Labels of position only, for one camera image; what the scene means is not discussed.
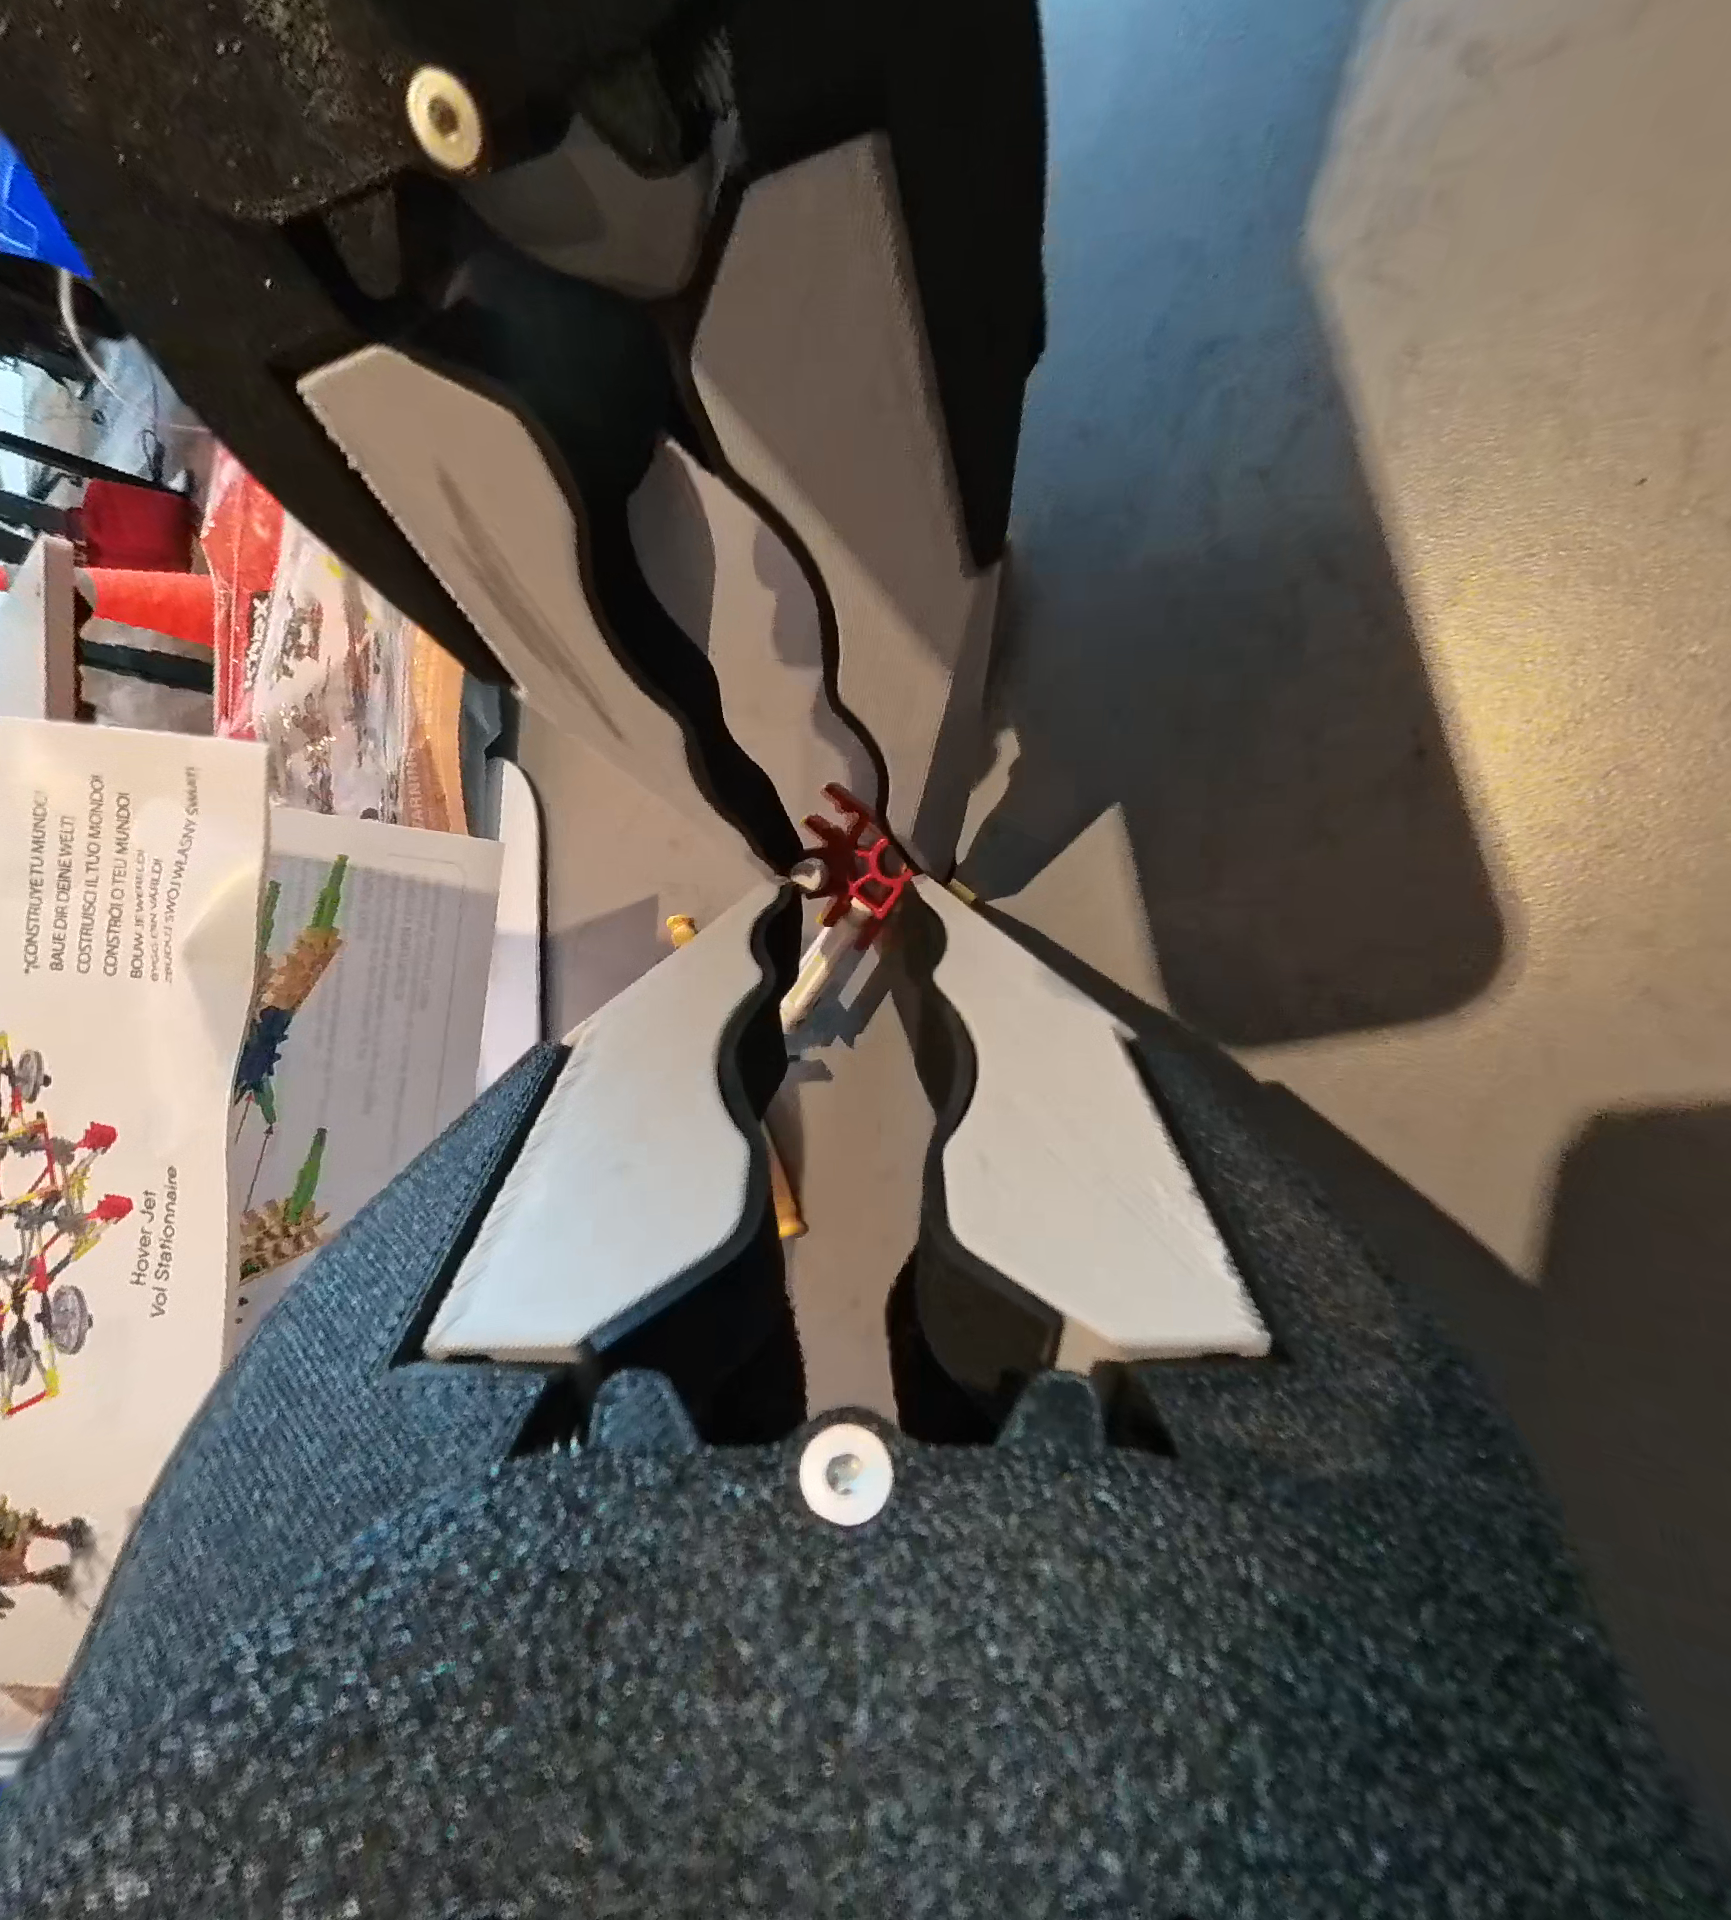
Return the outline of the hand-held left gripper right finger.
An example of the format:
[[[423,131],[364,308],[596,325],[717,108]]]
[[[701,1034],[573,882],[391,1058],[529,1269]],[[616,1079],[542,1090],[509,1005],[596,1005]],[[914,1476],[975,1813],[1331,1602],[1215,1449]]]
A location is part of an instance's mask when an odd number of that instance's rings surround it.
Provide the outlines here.
[[[1129,1030],[938,882],[910,886],[924,1150],[914,1303],[938,1361],[1271,1358]]]

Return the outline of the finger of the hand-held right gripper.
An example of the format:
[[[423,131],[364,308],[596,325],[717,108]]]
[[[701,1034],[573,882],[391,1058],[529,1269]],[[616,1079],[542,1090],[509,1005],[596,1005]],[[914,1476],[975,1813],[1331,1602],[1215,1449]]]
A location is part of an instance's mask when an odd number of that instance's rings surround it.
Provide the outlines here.
[[[972,557],[888,131],[738,199],[688,387],[727,484],[812,591],[878,818],[924,875],[958,875],[1003,564]]]
[[[642,576],[629,507],[585,498],[542,418],[386,345],[300,392],[528,713],[647,794],[717,812],[758,875],[789,875],[798,826],[727,731],[705,654]]]

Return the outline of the orange printed toy box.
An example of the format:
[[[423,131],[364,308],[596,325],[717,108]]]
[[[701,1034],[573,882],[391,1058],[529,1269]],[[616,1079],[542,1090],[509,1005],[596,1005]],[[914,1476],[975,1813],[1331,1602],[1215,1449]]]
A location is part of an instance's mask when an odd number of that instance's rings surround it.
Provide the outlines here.
[[[201,535],[214,576],[214,731],[260,745],[292,812],[482,833],[470,676],[253,474],[218,452]]]

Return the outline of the long yellow toy rod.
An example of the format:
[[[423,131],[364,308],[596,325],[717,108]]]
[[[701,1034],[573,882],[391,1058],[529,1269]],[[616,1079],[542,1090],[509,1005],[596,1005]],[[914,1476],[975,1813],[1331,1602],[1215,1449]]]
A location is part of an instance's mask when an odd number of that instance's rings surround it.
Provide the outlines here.
[[[671,952],[687,952],[695,939],[695,920],[687,920],[687,911],[662,920],[662,939],[671,939]],[[798,1237],[809,1237],[809,1218],[802,1218],[802,1205],[798,1205],[798,1187],[780,1163],[780,1143],[773,1143],[771,1120],[758,1120],[758,1133],[763,1133],[773,1229],[780,1229],[780,1239],[798,1239]]]

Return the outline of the printed instruction sheet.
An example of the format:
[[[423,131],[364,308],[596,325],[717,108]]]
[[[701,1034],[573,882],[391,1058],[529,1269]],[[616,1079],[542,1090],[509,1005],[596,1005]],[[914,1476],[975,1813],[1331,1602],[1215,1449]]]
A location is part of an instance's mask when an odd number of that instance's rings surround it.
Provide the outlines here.
[[[266,748],[0,715],[0,1753],[224,1375]]]

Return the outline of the red connector with white rod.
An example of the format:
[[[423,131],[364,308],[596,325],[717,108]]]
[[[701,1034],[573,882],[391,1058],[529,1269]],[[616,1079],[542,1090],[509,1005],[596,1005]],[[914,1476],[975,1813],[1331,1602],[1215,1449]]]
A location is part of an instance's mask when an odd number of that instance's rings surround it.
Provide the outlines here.
[[[848,920],[865,921],[865,939],[898,911],[910,894],[910,854],[893,844],[888,823],[848,793],[822,783],[831,812],[809,812],[809,854],[798,882],[809,902],[822,902],[822,930]]]

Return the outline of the orange traffic cone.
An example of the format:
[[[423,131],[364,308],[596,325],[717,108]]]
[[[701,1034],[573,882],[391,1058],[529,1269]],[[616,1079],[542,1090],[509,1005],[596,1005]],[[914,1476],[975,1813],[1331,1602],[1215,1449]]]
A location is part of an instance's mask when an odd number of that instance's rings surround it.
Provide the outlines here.
[[[218,645],[218,600],[209,574],[172,566],[74,566],[74,596],[97,621],[133,628],[150,637]]]

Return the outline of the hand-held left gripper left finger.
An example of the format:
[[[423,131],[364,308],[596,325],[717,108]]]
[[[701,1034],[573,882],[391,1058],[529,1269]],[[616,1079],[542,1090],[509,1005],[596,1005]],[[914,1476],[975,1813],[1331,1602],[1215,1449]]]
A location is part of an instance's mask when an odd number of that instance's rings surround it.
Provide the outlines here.
[[[763,882],[591,1011],[423,1331],[431,1361],[585,1361],[763,1239],[798,894]]]

